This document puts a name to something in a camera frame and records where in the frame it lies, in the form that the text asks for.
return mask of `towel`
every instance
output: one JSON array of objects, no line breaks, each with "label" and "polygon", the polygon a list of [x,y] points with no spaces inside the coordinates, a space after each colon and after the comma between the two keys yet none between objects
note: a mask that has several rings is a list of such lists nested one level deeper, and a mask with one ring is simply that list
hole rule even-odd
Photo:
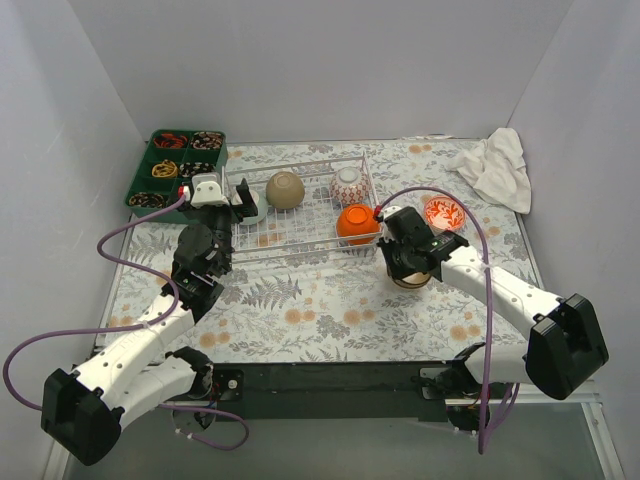
[{"label": "towel", "polygon": [[462,175],[486,202],[518,213],[531,210],[531,183],[520,137],[513,128],[499,128],[472,150],[456,155],[446,168]]}]

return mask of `table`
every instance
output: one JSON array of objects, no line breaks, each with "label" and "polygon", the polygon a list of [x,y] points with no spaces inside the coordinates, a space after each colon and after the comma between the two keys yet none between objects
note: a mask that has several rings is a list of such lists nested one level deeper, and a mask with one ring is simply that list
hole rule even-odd
[{"label": "table", "polygon": [[[378,197],[401,188],[433,185],[465,202],[488,236],[491,262],[537,284],[516,215],[478,197],[457,174],[445,170],[449,159],[471,148],[473,140],[387,141],[237,145],[229,148],[229,170],[299,163],[327,158],[368,158]],[[422,210],[430,195],[402,197],[399,205]],[[181,225],[144,224],[135,228],[126,257],[170,273]],[[461,232],[480,249],[471,222]],[[222,281],[225,292],[214,308],[170,350],[192,346],[214,362],[411,361],[453,358],[481,341],[485,307],[435,280],[419,290],[404,290],[386,276],[382,255],[358,263],[319,257],[312,263],[284,261],[277,269],[240,265]],[[130,325],[164,283],[124,268],[108,325]],[[97,340],[98,348],[115,335]],[[524,341],[502,318],[494,322],[494,342]]]}]

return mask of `beige bowl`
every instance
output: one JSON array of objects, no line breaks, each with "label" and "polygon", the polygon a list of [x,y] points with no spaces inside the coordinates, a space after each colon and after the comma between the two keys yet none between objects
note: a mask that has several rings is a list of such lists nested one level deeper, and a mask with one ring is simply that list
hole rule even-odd
[{"label": "beige bowl", "polygon": [[295,208],[304,199],[304,184],[291,172],[278,172],[267,183],[267,201],[276,208]]}]

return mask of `dish rack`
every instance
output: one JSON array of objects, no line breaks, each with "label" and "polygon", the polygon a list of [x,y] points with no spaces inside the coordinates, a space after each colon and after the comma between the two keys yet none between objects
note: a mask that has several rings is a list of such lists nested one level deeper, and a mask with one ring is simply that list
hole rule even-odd
[{"label": "dish rack", "polygon": [[267,216],[256,225],[233,226],[234,264],[290,257],[314,256],[339,252],[344,258],[373,257],[375,243],[380,233],[370,243],[350,245],[347,241],[369,238],[371,234],[340,237],[336,222],[347,206],[329,195],[329,184],[333,175],[345,167],[359,168],[366,182],[368,195],[361,203],[374,209],[378,205],[375,185],[366,156],[335,158],[311,162],[275,165],[228,171],[225,177],[227,195],[235,192],[235,186],[246,178],[249,187],[265,196],[267,182],[280,171],[293,172],[300,177],[305,187],[302,203],[296,208],[281,210],[269,205]]}]

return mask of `white bowl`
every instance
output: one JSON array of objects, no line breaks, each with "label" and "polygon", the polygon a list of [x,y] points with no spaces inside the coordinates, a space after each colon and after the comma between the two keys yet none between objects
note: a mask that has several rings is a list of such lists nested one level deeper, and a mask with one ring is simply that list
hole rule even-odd
[{"label": "white bowl", "polygon": [[[253,203],[258,206],[258,215],[255,217],[245,217],[245,219],[240,222],[240,225],[255,225],[256,223],[261,222],[267,216],[267,210],[269,209],[269,204],[267,203],[266,198],[252,189],[249,189],[249,193],[251,194],[251,198],[253,198]],[[231,203],[234,205],[240,205],[242,203],[240,195],[236,193],[231,200]]]},{"label": "white bowl", "polygon": [[343,206],[364,203],[369,193],[369,182],[359,168],[345,167],[331,179],[329,193]]}]

